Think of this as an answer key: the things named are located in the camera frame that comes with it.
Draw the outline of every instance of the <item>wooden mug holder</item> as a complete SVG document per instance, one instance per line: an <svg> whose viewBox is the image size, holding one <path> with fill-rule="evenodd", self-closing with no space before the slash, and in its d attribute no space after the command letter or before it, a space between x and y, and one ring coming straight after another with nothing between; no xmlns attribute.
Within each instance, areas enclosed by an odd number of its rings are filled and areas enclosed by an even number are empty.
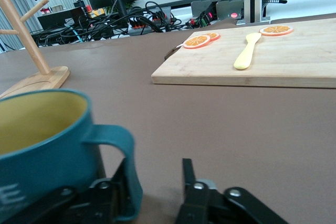
<svg viewBox="0 0 336 224"><path fill-rule="evenodd" d="M0 0L0 7L13 27L13 30L0 30L0 34L17 35L39 71L38 73L13 85L4 93L0 94L0 98L28 91L59 88L69 76L70 71L65 66L54 68L50 68L48 66L46 60L24 24L28 18L32 17L48 2L49 0L42 0L25 15L20 17L11 0Z"/></svg>

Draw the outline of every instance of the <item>wooden stand base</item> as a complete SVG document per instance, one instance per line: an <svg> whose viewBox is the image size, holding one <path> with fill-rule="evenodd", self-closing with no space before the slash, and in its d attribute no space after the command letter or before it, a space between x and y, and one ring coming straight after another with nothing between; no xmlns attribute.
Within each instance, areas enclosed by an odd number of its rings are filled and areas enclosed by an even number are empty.
<svg viewBox="0 0 336 224"><path fill-rule="evenodd" d="M29 91L59 88L65 82L69 74L70 71L68 67L65 66L52 68L49 74L36 73L0 94L0 98Z"/></svg>

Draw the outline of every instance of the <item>spatula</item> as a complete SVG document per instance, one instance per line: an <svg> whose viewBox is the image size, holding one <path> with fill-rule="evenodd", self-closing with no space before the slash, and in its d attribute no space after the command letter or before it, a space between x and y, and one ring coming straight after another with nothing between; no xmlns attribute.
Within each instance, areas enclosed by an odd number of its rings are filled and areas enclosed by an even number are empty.
<svg viewBox="0 0 336 224"><path fill-rule="evenodd" d="M246 69L250 66L252 61L252 54L254 45L261 38L261 33L252 33L246 35L247 45L240 53L233 66L236 69Z"/></svg>

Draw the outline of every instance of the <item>mug rim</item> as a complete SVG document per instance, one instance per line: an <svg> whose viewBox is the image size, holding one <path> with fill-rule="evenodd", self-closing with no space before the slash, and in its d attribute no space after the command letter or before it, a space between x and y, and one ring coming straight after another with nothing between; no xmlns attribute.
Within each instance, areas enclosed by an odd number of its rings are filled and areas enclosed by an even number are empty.
<svg viewBox="0 0 336 224"><path fill-rule="evenodd" d="M22 97L24 95L31 95L31 94L35 94L35 93L45 93L45 92L64 92L64 93L73 93L73 94L77 94L81 97L83 97L86 102L87 102L87 107L86 110L84 111L84 113L73 123L71 124L69 127L63 129L62 131L58 132L57 134L44 139L36 144L30 145L28 147L24 147L21 148L19 150L16 151L12 151L12 152L8 152L5 154L0 155L0 160L4 160L4 159L8 159L11 158L13 156L19 155L19 154L27 154L30 153L38 148L41 148L43 146L45 146L46 144L52 142L53 140L55 140L56 138L58 138L60 135L69 132L70 130L72 130L73 128L77 127L78 124L80 124L84 118L90 113L91 108L92 108L92 101L89 98L89 96L81 91L75 90L75 89L43 89L43 90L35 90L35 91L29 91L29 92L25 92L25 93L20 93L20 94L15 94L12 95L10 97L5 97L0 99L0 103L6 100L10 100L16 97Z"/></svg>

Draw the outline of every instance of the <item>spatula handle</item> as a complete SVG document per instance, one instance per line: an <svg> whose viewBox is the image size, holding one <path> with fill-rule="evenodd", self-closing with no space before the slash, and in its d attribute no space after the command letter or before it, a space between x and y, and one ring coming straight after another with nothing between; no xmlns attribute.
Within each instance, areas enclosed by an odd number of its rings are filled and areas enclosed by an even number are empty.
<svg viewBox="0 0 336 224"><path fill-rule="evenodd" d="M254 45L255 45L255 42L247 43L246 47L240 53L240 55L236 59L235 63L233 64L233 66L236 69L246 69L246 68L248 68L248 66L250 66L251 61L252 61L252 54L253 54L253 50L254 50Z"/></svg>

